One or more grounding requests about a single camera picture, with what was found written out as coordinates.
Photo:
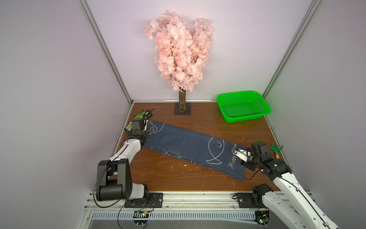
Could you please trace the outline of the blue fish-print pillowcase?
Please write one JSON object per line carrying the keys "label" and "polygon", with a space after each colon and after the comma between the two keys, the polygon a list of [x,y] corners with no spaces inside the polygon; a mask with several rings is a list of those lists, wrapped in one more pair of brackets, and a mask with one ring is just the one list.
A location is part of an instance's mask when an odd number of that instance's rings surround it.
{"label": "blue fish-print pillowcase", "polygon": [[144,147],[164,155],[205,166],[243,181],[244,169],[233,147],[235,143],[158,121],[150,121]]}

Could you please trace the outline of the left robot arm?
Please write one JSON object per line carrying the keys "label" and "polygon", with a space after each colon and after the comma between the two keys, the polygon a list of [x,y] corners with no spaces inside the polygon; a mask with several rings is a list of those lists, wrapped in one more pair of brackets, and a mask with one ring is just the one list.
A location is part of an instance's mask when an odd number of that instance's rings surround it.
{"label": "left robot arm", "polygon": [[148,137],[148,120],[134,119],[131,125],[121,149],[110,159],[98,164],[93,194],[93,199],[96,201],[149,199],[148,187],[132,181],[130,168],[130,163],[143,148]]}

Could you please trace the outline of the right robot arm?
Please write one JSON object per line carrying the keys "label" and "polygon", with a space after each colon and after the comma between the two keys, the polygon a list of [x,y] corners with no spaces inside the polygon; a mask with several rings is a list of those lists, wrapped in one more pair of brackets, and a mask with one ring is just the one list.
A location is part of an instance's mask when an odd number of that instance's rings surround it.
{"label": "right robot arm", "polygon": [[334,223],[300,185],[290,166],[279,157],[282,146],[268,146],[254,142],[249,149],[232,148],[232,154],[240,158],[240,164],[251,171],[267,176],[292,204],[285,204],[267,184],[253,187],[252,204],[257,208],[255,222],[267,226],[270,213],[276,214],[290,229],[337,229]]}

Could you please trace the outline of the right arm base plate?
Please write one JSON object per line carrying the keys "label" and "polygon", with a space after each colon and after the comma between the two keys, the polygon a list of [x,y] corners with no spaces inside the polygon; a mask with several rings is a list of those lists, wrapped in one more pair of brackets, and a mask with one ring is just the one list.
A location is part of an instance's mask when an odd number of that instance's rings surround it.
{"label": "right arm base plate", "polygon": [[257,192],[237,193],[235,199],[238,202],[239,208],[262,208],[262,196]]}

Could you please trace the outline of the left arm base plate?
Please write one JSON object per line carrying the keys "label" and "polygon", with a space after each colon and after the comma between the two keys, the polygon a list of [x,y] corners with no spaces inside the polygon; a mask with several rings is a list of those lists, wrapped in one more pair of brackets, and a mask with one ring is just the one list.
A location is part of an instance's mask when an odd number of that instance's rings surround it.
{"label": "left arm base plate", "polygon": [[125,208],[127,209],[145,209],[145,208],[162,208],[164,194],[150,193],[149,198],[135,198],[126,201]]}

